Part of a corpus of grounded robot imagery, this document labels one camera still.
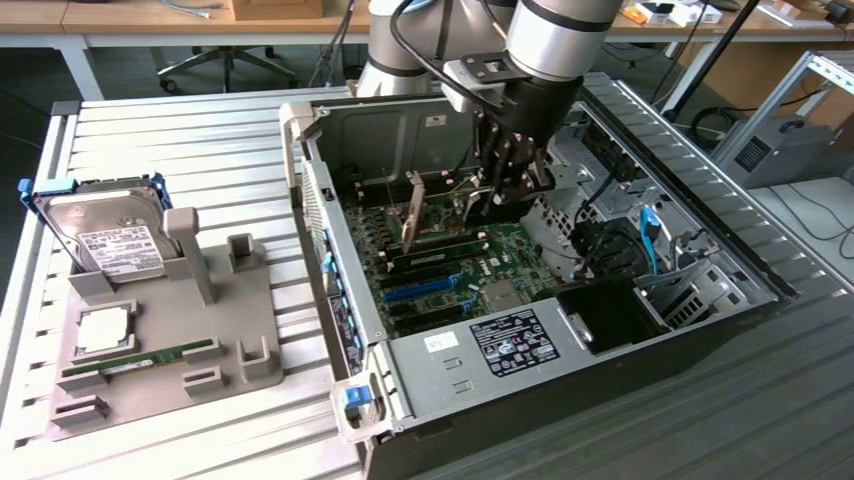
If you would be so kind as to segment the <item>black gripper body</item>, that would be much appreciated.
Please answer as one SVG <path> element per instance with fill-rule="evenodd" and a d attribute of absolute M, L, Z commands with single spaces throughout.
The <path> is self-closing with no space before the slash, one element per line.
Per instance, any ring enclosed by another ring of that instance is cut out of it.
<path fill-rule="evenodd" d="M 539 78 L 513 80 L 505 83 L 501 108 L 488 111 L 479 123 L 479 136 L 485 139 L 497 127 L 496 134 L 545 144 L 561 127 L 565 115 L 583 86 L 583 78 L 565 82 L 551 82 Z"/>

